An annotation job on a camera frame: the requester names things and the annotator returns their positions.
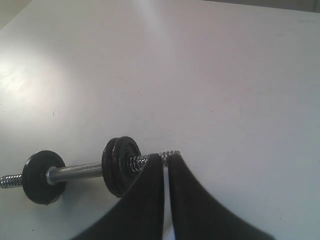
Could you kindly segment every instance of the screw thread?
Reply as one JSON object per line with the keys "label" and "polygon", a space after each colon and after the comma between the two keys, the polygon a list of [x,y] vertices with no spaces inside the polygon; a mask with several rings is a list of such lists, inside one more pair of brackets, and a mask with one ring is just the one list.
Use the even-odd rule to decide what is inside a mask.
{"label": "screw thread", "polygon": [[0,188],[11,189],[22,186],[22,174],[6,175],[0,177]]}
{"label": "screw thread", "polygon": [[[167,168],[168,167],[168,157],[172,156],[174,154],[180,155],[180,152],[177,150],[174,151],[164,151],[158,153],[162,159],[163,162],[163,167]],[[132,156],[129,159],[129,168],[132,172],[140,172],[142,168],[146,165],[148,161],[148,156],[147,154],[145,155],[140,155],[140,156]]]}

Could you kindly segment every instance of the dumbbell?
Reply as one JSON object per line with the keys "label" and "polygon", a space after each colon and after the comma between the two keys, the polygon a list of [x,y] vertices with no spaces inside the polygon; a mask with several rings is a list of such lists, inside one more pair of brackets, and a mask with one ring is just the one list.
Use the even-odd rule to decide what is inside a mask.
{"label": "dumbbell", "polygon": [[[167,157],[179,151],[159,153],[163,167]],[[137,143],[128,136],[111,139],[105,146],[101,162],[66,166],[62,158],[49,150],[32,155],[23,167],[22,174],[0,178],[0,188],[23,187],[26,196],[36,204],[55,202],[66,188],[67,181],[103,177],[108,190],[118,198],[129,189],[148,161],[141,155]]]}

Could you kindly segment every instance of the black weight plate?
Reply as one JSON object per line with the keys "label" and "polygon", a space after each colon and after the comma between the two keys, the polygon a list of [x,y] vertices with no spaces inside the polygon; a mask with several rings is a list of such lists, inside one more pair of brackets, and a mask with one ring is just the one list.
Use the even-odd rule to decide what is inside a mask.
{"label": "black weight plate", "polygon": [[129,169],[129,159],[140,155],[139,147],[131,137],[120,137],[113,146],[111,158],[112,176],[115,185],[121,192],[121,196],[139,175],[139,172],[132,172]]}
{"label": "black weight plate", "polygon": [[53,151],[43,150],[32,155],[22,171],[22,187],[27,197],[36,204],[55,202],[66,188],[66,182],[55,185],[47,183],[46,173],[50,167],[65,167],[62,158]]}
{"label": "black weight plate", "polygon": [[118,189],[117,185],[115,184],[115,180],[112,172],[112,165],[111,165],[112,151],[118,139],[119,139],[118,137],[111,139],[105,146],[102,153],[101,166],[102,166],[102,176],[103,176],[103,180],[106,187],[113,195],[120,198],[122,193]]}

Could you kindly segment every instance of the white tabletop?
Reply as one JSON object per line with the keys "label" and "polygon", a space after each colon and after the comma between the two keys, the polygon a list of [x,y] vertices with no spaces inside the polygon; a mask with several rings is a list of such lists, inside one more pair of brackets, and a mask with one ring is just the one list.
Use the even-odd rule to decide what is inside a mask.
{"label": "white tabletop", "polygon": [[[310,12],[34,0],[0,31],[0,175],[40,150],[97,162],[131,136],[144,153],[180,150],[215,198],[277,239],[318,240],[319,42]],[[0,238],[67,240],[116,201],[102,178],[49,206],[0,190]]]}

